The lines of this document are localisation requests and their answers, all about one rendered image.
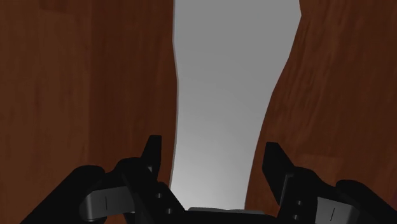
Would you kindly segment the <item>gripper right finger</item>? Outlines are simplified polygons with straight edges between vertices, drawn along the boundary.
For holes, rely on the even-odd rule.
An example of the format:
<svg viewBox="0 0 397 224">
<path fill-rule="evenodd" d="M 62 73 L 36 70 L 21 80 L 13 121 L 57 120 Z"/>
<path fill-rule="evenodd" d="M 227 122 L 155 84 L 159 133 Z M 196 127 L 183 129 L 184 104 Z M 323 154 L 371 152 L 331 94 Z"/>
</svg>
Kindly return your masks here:
<svg viewBox="0 0 397 224">
<path fill-rule="evenodd" d="M 295 166 L 278 143 L 266 143 L 262 172 L 282 224 L 397 224 L 397 210 L 369 187 L 348 179 L 329 185 Z"/>
</svg>

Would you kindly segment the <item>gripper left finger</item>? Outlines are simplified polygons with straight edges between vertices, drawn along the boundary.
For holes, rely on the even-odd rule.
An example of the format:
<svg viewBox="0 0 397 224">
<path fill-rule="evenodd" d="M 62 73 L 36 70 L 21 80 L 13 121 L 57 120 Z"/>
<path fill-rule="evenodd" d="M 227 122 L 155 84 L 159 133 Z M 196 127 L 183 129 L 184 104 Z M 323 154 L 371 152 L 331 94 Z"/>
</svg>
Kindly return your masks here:
<svg viewBox="0 0 397 224">
<path fill-rule="evenodd" d="M 186 224 L 185 209 L 157 180 L 162 138 L 148 138 L 140 157 L 120 160 L 110 172 L 75 168 L 20 224 L 105 224 L 122 214 L 127 224 Z"/>
</svg>

